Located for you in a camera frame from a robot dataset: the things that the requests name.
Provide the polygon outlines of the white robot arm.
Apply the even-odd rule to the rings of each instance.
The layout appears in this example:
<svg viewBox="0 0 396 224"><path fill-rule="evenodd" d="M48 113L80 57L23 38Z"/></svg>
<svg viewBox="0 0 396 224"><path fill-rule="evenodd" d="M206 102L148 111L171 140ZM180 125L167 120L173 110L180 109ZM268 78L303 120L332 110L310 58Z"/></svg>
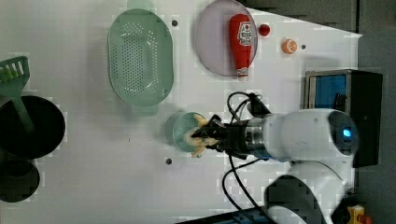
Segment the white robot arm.
<svg viewBox="0 0 396 224"><path fill-rule="evenodd" d="M232 124L214 116L190 136L240 159L290 165L263 192L262 211L274 224L335 224L332 215L351 188L360 146L353 119L330 108L268 113Z"/></svg>

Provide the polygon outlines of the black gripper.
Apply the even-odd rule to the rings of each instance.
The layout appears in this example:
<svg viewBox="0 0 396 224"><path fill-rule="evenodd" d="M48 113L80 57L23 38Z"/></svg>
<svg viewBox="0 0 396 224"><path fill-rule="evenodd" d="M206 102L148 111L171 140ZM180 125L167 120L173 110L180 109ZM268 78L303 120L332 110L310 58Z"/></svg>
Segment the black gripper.
<svg viewBox="0 0 396 224"><path fill-rule="evenodd" d="M198 121L198 129L193 132L192 137L197 139L196 148L210 148L217 152L225 152L232 157L245 160L249 151L246 146L246 127L245 122L235 122L233 124L224 124L218 115L205 119L201 115L194 115Z"/></svg>

